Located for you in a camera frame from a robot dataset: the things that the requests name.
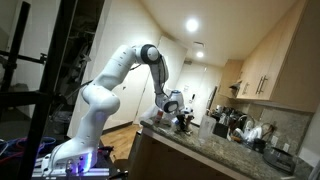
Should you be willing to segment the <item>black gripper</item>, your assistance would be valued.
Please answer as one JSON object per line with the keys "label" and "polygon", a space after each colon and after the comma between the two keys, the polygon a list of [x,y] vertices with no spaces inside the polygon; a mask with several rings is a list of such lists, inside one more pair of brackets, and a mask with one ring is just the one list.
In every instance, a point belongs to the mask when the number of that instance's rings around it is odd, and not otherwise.
{"label": "black gripper", "polygon": [[189,125],[190,122],[194,119],[194,116],[190,114],[187,114],[187,115],[180,114],[180,115],[177,115],[177,119],[180,124],[184,123],[185,125]]}

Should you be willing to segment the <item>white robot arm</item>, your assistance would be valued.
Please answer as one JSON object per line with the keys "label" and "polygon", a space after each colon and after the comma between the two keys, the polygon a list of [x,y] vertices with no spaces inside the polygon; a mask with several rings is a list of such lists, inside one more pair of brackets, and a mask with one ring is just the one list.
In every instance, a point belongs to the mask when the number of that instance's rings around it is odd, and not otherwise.
{"label": "white robot arm", "polygon": [[43,175],[78,175],[94,167],[103,125],[120,107],[120,100],[113,93],[113,89],[123,82],[135,63],[150,67],[154,81],[155,105],[161,111],[175,115],[191,112],[191,109],[184,105],[180,91],[174,90],[169,95],[163,91],[169,73],[164,57],[154,45],[122,45],[111,56],[101,73],[82,88],[81,95],[89,105],[89,110],[81,118],[76,135],[55,147],[52,153],[43,158]]}

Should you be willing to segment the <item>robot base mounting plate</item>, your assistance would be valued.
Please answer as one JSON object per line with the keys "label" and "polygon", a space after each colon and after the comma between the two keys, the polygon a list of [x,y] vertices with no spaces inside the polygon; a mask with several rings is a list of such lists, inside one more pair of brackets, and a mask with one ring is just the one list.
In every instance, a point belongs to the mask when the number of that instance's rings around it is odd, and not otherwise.
{"label": "robot base mounting plate", "polygon": [[107,177],[109,175],[108,168],[96,168],[92,163],[92,155],[89,155],[88,157],[80,156],[75,160],[69,158],[63,163],[53,165],[51,155],[48,154],[36,160],[32,177],[54,179],[57,177]]}

